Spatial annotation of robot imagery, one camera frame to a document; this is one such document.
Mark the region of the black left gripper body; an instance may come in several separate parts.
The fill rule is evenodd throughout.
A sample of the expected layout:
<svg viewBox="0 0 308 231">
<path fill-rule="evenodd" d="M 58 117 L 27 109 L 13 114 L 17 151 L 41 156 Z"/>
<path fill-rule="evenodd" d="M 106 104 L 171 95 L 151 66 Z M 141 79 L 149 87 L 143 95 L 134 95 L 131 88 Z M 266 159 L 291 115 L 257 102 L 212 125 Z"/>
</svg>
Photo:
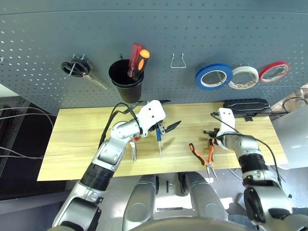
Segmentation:
<svg viewBox="0 0 308 231">
<path fill-rule="evenodd" d="M 152 132 L 154 130 L 157 130 L 161 133 L 161 134 L 166 134 L 166 130 L 165 127 L 163 126 L 163 120 L 160 120 L 159 122 L 155 123 L 154 125 L 152 125 L 149 128 L 149 132 Z"/>
</svg>

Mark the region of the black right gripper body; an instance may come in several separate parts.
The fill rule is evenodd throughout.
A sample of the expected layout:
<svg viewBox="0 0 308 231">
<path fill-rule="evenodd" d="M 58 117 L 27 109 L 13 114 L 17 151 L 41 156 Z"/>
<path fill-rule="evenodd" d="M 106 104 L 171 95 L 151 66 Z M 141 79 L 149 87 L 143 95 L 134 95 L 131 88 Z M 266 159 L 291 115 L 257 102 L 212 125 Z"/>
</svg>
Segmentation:
<svg viewBox="0 0 308 231">
<path fill-rule="evenodd" d="M 219 132 L 219 129 L 218 128 L 214 128 L 214 130 L 204 130 L 203 133 L 204 134 L 207 134 L 209 137 L 210 137 L 210 144 L 211 145 L 218 145 L 218 142 L 217 142 L 217 139 L 216 139 L 216 136 Z"/>
</svg>

